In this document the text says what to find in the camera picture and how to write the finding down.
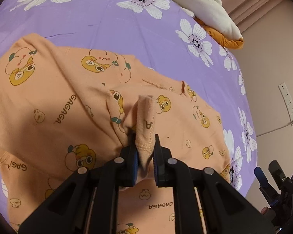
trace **silver screw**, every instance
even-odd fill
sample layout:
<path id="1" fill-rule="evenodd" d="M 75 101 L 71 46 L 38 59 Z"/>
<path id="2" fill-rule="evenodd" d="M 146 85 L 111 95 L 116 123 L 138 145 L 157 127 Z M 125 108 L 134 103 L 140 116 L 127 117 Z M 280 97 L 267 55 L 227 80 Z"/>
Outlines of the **silver screw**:
<path id="1" fill-rule="evenodd" d="M 206 167 L 206 168 L 204 169 L 204 172 L 205 172 L 206 174 L 208 174 L 208 175 L 212 175 L 212 174 L 214 174 L 214 170 L 213 170 L 212 168 L 210 168 L 210 167 Z"/>
<path id="2" fill-rule="evenodd" d="M 167 160 L 167 162 L 169 164 L 176 164 L 177 163 L 177 159 L 170 158 L 170 159 Z"/>
<path id="3" fill-rule="evenodd" d="M 79 174 L 85 174 L 87 172 L 87 168 L 86 167 L 80 167 L 80 168 L 78 168 L 77 172 Z"/>
<path id="4" fill-rule="evenodd" d="M 121 157 L 118 157 L 118 158 L 115 158 L 115 159 L 114 159 L 114 162 L 115 162 L 115 163 L 122 163 L 122 162 L 124 162 L 124 159 L 121 158 Z"/>

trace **electrical outlet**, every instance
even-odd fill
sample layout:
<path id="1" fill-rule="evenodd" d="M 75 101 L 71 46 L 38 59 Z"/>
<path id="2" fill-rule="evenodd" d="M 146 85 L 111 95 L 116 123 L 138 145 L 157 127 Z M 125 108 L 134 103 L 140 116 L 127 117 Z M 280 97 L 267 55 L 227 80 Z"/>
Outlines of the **electrical outlet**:
<path id="1" fill-rule="evenodd" d="M 283 100 L 284 100 L 285 105 L 287 107 L 287 110 L 288 110 L 288 113 L 290 116 L 290 120 L 292 121 L 293 120 L 293 100 L 291 98 L 289 90 L 288 90 L 287 86 L 285 85 L 285 83 L 280 84 L 278 87 L 281 91 Z"/>

